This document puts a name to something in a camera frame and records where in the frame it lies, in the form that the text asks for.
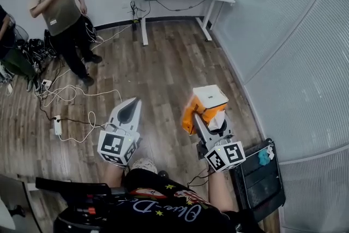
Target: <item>black t-shirt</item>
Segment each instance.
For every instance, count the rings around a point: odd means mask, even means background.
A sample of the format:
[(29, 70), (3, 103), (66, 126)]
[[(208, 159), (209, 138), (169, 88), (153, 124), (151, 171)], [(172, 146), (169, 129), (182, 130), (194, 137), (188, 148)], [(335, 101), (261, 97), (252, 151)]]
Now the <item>black t-shirt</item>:
[[(107, 219), (107, 232), (120, 228), (130, 232), (236, 232), (244, 222), (242, 213), (221, 213), (192, 190), (152, 172), (135, 169), (125, 177), (125, 187), (133, 196), (119, 202)], [(247, 219), (244, 232), (263, 232), (257, 223)]]
[[(0, 5), (0, 28), (2, 27), (3, 21), (7, 16), (6, 11)], [(8, 51), (14, 47), (15, 44), (15, 34), (13, 28), (7, 28), (3, 38), (0, 41), (0, 59), (8, 53)]]

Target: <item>orange tissue package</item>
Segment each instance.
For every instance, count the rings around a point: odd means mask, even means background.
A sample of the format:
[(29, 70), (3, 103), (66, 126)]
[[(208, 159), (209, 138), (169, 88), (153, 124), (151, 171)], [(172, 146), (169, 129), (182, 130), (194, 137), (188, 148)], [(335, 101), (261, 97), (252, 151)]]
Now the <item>orange tissue package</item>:
[(189, 102), (184, 108), (182, 127), (190, 135), (196, 134), (192, 113), (198, 112), (208, 125), (218, 112), (224, 110), (227, 103), (227, 96), (217, 85), (193, 88)]

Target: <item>black baseboard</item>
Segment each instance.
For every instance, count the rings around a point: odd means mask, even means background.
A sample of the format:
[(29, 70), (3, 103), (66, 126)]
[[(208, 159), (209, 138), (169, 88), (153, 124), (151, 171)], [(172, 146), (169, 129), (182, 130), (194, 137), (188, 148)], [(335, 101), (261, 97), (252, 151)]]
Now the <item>black baseboard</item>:
[[(148, 17), (147, 22), (155, 22), (155, 21), (182, 21), (182, 20), (187, 20), (187, 21), (195, 21), (194, 16), (174, 16), (174, 17)], [(102, 29), (108, 29), (112, 27), (117, 27), (117, 26), (126, 26), (126, 25), (131, 25), (133, 23), (133, 20), (128, 20), (128, 21), (120, 21), (120, 22), (112, 22), (112, 23), (107, 23), (106, 25), (101, 25), (101, 26), (96, 26), (95, 29), (102, 30)], [(211, 27), (210, 21), (207, 23), (207, 27)]]

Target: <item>white cube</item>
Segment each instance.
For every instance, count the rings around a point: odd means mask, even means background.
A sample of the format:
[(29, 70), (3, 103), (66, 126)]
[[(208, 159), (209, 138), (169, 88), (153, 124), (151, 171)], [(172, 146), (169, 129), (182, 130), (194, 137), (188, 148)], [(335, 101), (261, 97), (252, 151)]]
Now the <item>white cube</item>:
[(234, 168), (246, 160), (241, 142), (214, 146), (206, 155), (206, 160), (216, 172)]
[(97, 151), (103, 160), (126, 166), (137, 149), (134, 136), (128, 135), (124, 130), (116, 132), (102, 130), (99, 134)]

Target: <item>blue object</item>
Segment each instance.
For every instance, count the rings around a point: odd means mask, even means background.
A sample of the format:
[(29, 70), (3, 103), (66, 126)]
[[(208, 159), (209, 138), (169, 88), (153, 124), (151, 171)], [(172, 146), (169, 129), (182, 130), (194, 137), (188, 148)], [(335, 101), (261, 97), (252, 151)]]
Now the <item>blue object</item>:
[(258, 153), (258, 158), (260, 159), (260, 164), (262, 166), (266, 166), (270, 162), (270, 158), (266, 149), (263, 149)]

